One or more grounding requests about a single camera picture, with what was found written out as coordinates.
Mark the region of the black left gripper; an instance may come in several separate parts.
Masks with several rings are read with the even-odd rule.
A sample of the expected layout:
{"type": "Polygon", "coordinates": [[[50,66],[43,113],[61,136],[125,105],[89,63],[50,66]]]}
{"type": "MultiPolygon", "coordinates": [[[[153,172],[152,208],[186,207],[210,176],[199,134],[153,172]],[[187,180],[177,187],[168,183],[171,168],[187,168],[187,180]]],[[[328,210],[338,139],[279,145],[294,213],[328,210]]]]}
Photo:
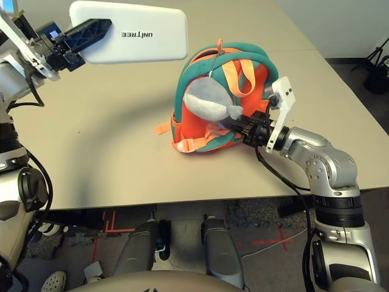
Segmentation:
{"type": "Polygon", "coordinates": [[[86,63],[79,52],[104,38],[111,24],[110,19],[89,19],[65,33],[49,32],[49,63],[58,71],[78,69],[86,63]]]}

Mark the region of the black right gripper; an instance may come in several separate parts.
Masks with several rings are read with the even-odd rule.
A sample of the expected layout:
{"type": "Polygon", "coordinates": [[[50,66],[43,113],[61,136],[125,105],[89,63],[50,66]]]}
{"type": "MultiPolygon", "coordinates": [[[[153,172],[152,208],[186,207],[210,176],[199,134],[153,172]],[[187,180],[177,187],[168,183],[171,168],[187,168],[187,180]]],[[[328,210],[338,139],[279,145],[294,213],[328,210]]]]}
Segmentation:
{"type": "Polygon", "coordinates": [[[225,129],[241,134],[244,144],[265,147],[273,131],[271,126],[267,126],[266,119],[266,113],[255,111],[251,116],[241,116],[241,121],[226,117],[219,123],[225,129]]]}

